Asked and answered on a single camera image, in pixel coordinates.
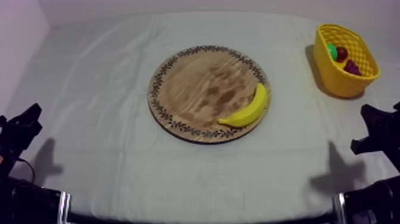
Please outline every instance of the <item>white sheet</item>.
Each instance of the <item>white sheet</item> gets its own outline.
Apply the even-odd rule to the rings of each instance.
[[[7,115],[42,106],[43,131],[23,157],[35,164],[38,184],[72,193],[75,212],[165,222],[322,213],[333,194],[397,175],[382,153],[355,156],[349,145],[367,134],[363,104],[390,111],[400,101],[400,45],[398,36],[344,24],[364,38],[382,76],[361,98],[332,98],[315,84],[306,57],[320,23],[326,21],[179,13],[60,27],[33,59]],[[171,136],[146,101],[165,58],[205,44],[247,54],[272,88],[262,123],[221,145]]]

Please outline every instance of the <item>decorative leaf border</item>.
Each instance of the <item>decorative leaf border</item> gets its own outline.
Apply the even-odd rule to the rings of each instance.
[[[219,129],[214,131],[209,131],[209,130],[202,131],[186,123],[175,121],[173,119],[173,115],[169,114],[167,112],[167,109],[165,109],[165,107],[163,107],[160,104],[160,101],[157,100],[158,94],[160,94],[161,85],[163,84],[163,76],[167,74],[168,70],[172,68],[174,63],[176,63],[179,58],[197,54],[200,51],[227,52],[232,57],[237,58],[240,62],[247,64],[249,66],[249,69],[253,71],[253,75],[258,79],[258,81],[261,84],[263,85],[267,84],[267,79],[263,76],[261,69],[256,65],[256,63],[252,59],[225,46],[214,46],[214,45],[196,46],[178,52],[176,55],[169,58],[168,61],[161,66],[158,73],[154,75],[155,80],[152,84],[152,89],[150,91],[151,94],[150,105],[155,109],[155,111],[162,119],[168,121],[168,125],[170,128],[179,130],[181,132],[189,132],[193,136],[202,136],[203,138],[229,138],[234,134],[243,131],[246,128],[246,126],[239,128],[231,127],[230,130]]]

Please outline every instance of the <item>round wooden board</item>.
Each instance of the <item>round wooden board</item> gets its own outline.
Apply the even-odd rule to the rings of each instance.
[[[268,103],[258,120],[245,127],[219,125],[246,107],[257,83],[268,92]],[[199,143],[227,142],[250,132],[270,104],[267,76],[249,57],[223,46],[196,46],[166,59],[154,73],[148,103],[156,121],[173,135]]]

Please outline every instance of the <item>yellow banana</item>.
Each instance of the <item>yellow banana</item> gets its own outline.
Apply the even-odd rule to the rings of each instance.
[[[263,84],[258,83],[255,88],[254,98],[250,104],[238,112],[233,113],[226,119],[218,119],[218,123],[234,127],[242,127],[251,124],[263,113],[264,108],[267,105],[267,94],[267,90]]]

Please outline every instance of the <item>plastic basket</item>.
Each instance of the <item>plastic basket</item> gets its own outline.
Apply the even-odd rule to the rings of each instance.
[[[327,43],[343,46],[348,51],[348,59],[358,66],[361,76],[343,70],[346,61],[333,61]],[[314,44],[314,59],[321,73],[326,89],[339,97],[355,97],[380,75],[378,65],[361,37],[335,24],[322,24],[317,29]]]

